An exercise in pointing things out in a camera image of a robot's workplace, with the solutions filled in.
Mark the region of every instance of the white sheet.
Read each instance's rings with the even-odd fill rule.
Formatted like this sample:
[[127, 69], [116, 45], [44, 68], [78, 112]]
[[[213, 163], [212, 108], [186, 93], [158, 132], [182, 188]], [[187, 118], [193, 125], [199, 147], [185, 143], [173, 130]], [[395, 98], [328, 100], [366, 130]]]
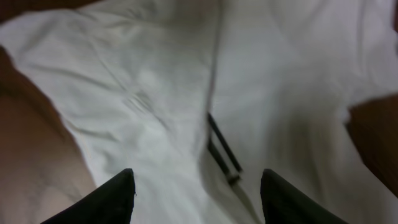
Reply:
[[[125, 167], [132, 223], [254, 223], [206, 153], [211, 111], [259, 183], [273, 168], [349, 223], [398, 223], [362, 164], [347, 107], [398, 90], [393, 0], [110, 0], [0, 28], [16, 67], [53, 102], [97, 185]], [[222, 16], [218, 53], [217, 18]]]

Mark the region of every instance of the white cloth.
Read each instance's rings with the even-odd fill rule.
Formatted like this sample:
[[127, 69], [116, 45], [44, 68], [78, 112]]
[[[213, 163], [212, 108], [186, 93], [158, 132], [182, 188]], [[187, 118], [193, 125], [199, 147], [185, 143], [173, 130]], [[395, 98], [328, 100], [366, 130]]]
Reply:
[[398, 223], [398, 199], [362, 164], [347, 107], [398, 90], [393, 0], [109, 0], [26, 14], [0, 44], [51, 100], [95, 183], [126, 167], [131, 223], [254, 223], [207, 154], [211, 111], [259, 183], [272, 168], [349, 223]]

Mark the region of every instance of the white fabric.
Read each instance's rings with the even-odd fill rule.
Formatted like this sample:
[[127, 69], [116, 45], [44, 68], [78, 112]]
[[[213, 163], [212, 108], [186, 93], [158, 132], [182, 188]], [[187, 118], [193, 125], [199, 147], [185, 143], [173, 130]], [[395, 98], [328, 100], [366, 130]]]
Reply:
[[211, 111], [262, 221], [272, 168], [349, 223], [398, 223], [398, 199], [343, 126], [348, 106], [398, 90], [393, 4], [109, 0], [24, 15], [0, 43], [52, 100], [97, 185], [133, 168], [131, 223], [254, 223], [205, 149], [213, 57]]

